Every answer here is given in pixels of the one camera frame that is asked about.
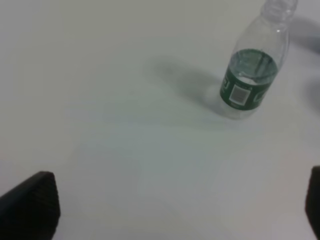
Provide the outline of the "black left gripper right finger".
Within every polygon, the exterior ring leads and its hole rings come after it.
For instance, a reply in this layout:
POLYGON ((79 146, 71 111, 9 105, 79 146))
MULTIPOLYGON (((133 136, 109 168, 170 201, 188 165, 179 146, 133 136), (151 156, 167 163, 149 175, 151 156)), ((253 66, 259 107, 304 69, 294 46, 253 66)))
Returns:
POLYGON ((305 213, 317 240, 320 240, 320 167, 311 169, 305 198, 305 213))

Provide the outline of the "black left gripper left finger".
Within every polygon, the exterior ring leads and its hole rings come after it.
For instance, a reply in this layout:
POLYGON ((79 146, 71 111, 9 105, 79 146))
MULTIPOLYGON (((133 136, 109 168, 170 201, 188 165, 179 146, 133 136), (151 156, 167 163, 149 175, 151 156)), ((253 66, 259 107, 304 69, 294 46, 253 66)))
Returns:
POLYGON ((40 171, 0 197, 0 238, 51 240, 60 216, 55 175, 40 171))

